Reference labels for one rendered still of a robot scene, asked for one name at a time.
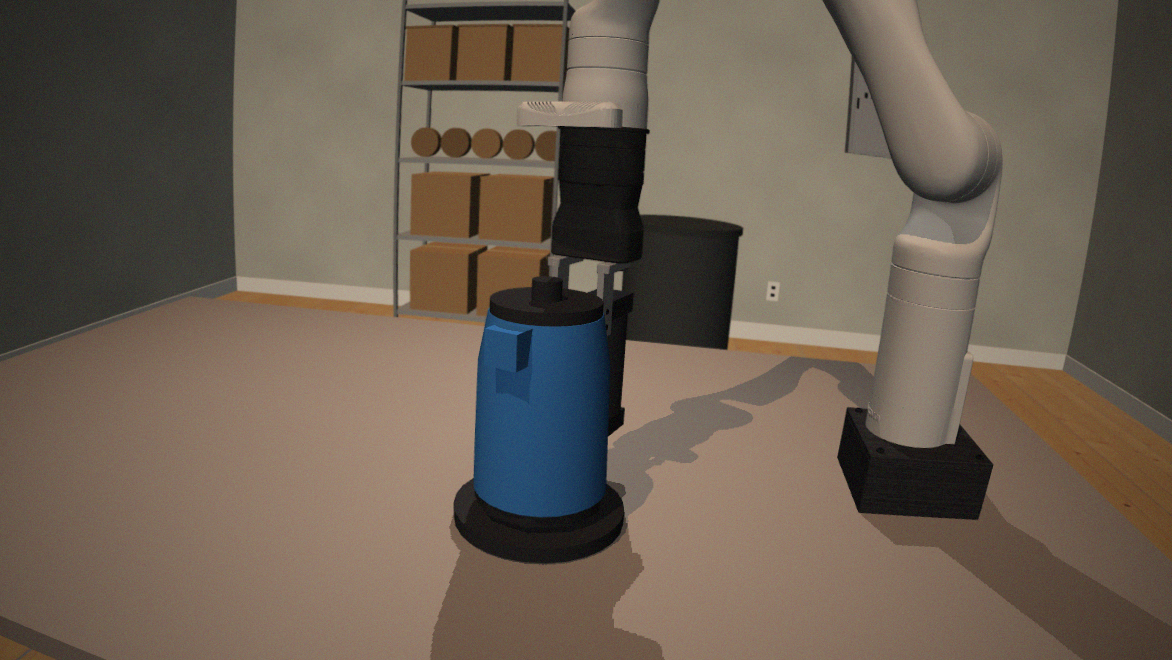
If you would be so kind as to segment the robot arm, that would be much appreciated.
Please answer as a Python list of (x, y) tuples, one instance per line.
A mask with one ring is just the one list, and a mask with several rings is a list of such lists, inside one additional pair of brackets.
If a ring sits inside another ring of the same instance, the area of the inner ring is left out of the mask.
[[(575, 11), (567, 70), (647, 74), (659, 1), (593, 0)], [(865, 424), (899, 445), (955, 444), (1002, 148), (992, 125), (965, 111), (943, 79), (917, 0), (823, 2), (868, 87), (897, 173), (914, 192), (893, 246)]]

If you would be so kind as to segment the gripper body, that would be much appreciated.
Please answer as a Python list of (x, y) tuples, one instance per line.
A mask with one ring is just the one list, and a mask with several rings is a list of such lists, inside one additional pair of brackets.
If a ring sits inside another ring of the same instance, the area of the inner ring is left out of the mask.
[(552, 254), (618, 264), (642, 258), (647, 118), (647, 75), (604, 67), (570, 68), (563, 102), (517, 108), (517, 125), (566, 125), (558, 127), (561, 204)]

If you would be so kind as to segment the black round disc with center stud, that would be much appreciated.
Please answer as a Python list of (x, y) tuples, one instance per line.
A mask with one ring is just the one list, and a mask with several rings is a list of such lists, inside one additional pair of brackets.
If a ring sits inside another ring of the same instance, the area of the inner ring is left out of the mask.
[(568, 528), (522, 528), (489, 516), (473, 494), (473, 478), (454, 497), (459, 535), (488, 554), (525, 563), (574, 562), (608, 547), (624, 528), (624, 501), (607, 484), (598, 513)]

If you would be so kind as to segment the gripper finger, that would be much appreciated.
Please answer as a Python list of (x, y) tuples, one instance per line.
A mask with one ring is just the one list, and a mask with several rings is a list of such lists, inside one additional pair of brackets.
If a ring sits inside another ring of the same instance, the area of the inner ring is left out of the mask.
[(548, 257), (548, 266), (552, 267), (552, 277), (558, 277), (563, 279), (563, 288), (568, 290), (568, 267), (570, 264), (577, 261), (582, 261), (581, 258), (573, 258), (566, 256), (551, 256)]
[(624, 268), (631, 268), (631, 263), (618, 264), (602, 261), (597, 264), (597, 295), (604, 300), (604, 317), (607, 336), (611, 335), (614, 273), (624, 271)]

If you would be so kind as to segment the blue electric kettle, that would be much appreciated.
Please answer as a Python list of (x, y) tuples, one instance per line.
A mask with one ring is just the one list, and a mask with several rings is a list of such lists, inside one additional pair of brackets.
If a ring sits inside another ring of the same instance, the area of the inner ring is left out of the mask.
[(532, 287), (490, 295), (473, 445), (475, 497), (489, 516), (568, 528), (598, 513), (608, 436), (624, 426), (633, 294), (613, 290), (609, 336), (597, 290), (564, 290), (561, 278), (539, 275)]

